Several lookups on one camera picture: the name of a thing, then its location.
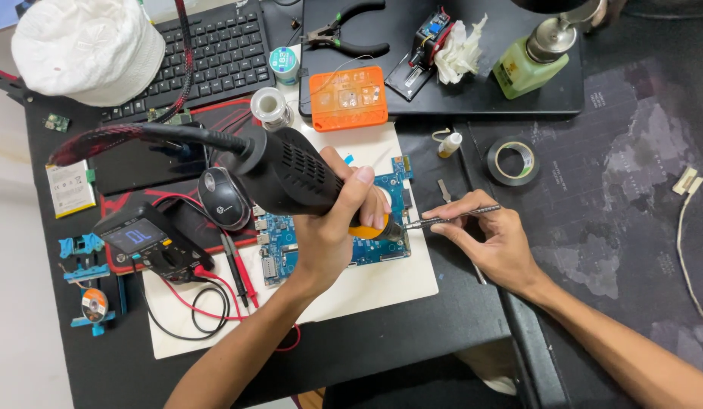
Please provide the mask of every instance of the digital multimeter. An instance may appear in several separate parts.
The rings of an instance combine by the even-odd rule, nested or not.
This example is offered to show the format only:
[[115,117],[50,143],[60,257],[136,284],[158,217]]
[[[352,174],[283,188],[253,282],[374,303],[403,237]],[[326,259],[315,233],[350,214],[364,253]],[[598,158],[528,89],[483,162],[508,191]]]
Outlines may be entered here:
[[198,265],[208,271],[215,266],[202,247],[146,201],[101,219],[92,231],[173,284],[197,281],[193,270]]

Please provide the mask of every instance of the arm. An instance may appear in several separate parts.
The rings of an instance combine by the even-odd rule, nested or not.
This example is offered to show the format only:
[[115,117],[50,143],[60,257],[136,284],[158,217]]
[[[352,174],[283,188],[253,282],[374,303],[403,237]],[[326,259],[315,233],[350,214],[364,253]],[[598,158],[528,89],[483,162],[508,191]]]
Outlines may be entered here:
[[[495,204],[476,190],[422,217],[447,219]],[[703,373],[556,285],[533,260],[517,212],[502,209],[480,215],[484,243],[462,229],[464,222],[437,224],[432,231],[460,246],[490,279],[559,321],[638,403],[656,408],[703,407]]]
[[195,362],[175,386],[165,408],[230,407],[301,313],[332,286],[351,261],[348,227],[356,210],[362,209],[367,226],[381,219],[377,215],[391,211],[388,204],[384,206],[383,194],[372,189],[371,167],[352,170],[333,149],[323,150],[322,155],[345,185],[326,216],[293,218],[298,262],[292,276],[265,305]]

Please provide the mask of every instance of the small white bottle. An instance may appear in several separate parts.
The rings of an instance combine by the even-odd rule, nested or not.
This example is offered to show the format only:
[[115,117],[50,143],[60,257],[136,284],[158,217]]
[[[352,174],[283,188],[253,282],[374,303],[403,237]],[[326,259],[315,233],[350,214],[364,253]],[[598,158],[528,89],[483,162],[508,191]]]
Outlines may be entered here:
[[460,144],[463,142],[463,136],[460,133],[451,133],[440,143],[437,148],[437,155],[441,158],[449,158]]

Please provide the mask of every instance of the hand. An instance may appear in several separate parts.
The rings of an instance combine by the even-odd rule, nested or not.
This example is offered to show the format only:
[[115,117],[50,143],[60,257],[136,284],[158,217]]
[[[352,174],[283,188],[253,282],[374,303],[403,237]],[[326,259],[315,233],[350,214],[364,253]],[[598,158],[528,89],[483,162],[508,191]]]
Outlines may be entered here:
[[360,167],[347,176],[339,198],[327,215],[293,216],[298,262],[289,282],[300,285],[306,295],[316,297],[328,290],[351,262],[353,239],[348,233],[349,223],[369,200],[374,201],[371,213],[378,211],[373,183],[374,169]]
[[[321,150],[321,157],[324,158],[329,167],[331,167],[342,181],[346,181],[346,179],[356,171],[356,167],[349,167],[349,165],[341,159],[336,149],[331,146],[327,146]],[[374,186],[366,195],[366,200],[362,205],[359,219],[363,226],[374,227],[377,230],[381,230],[384,228],[383,215],[385,213],[392,213],[392,208],[387,202],[387,198],[384,196],[382,190]]]
[[[424,212],[422,218],[450,219],[492,205],[497,205],[495,200],[478,189],[465,194],[461,200]],[[527,291],[549,280],[533,260],[518,212],[502,208],[475,217],[485,233],[484,243],[463,230],[467,218],[456,219],[454,223],[438,223],[430,229],[452,240],[490,279],[514,293],[525,297]]]

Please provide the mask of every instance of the white work mat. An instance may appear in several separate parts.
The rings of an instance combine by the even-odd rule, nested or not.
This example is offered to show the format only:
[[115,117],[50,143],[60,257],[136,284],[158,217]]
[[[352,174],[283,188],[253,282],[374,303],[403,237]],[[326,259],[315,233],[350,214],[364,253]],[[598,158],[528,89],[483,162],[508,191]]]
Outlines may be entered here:
[[[300,55],[301,46],[294,46],[292,49],[296,55]],[[285,94],[287,100],[298,98],[297,85],[284,87],[279,84],[277,87]],[[292,127],[301,131],[317,150],[331,145],[337,149],[342,158],[352,155],[354,161],[351,165],[353,166],[368,164],[374,167],[374,172],[377,175],[392,173],[391,158],[401,156],[401,148],[393,123],[388,122],[384,125],[356,130],[317,133],[313,127],[308,126],[302,120],[298,114],[297,103],[291,103],[290,106],[295,111]],[[410,182],[404,181],[404,187],[410,188]],[[418,219],[419,214],[415,205],[414,208],[410,209],[410,220]],[[438,293],[437,281],[422,230],[410,230],[408,235],[412,252],[410,257],[359,265],[344,270],[337,282],[303,312],[298,319],[298,324],[342,317]],[[263,283],[259,249],[259,245],[254,245],[239,250],[253,286],[258,292],[257,300],[263,305],[276,291],[277,286],[266,287]],[[213,272],[224,278],[233,286],[233,291],[236,291],[225,255],[218,254],[213,258],[215,261]],[[200,337],[204,335],[192,324],[191,310],[175,298],[159,276],[149,271],[145,271],[142,275],[149,305],[162,326],[180,336]],[[175,290],[187,302],[192,303],[201,288],[208,285],[202,283],[182,284],[175,286]],[[242,315],[247,315],[248,311],[243,308],[239,300],[238,304]],[[215,293],[203,294],[197,306],[214,314],[219,314],[222,309],[220,297]],[[237,315],[234,307],[231,315]],[[197,314],[197,321],[206,330],[214,329],[218,324],[217,320],[204,317],[201,314]],[[211,347],[237,325],[237,321],[229,321],[216,336],[207,340],[189,341],[170,337],[157,328],[154,322],[150,321],[154,357],[160,359]]]

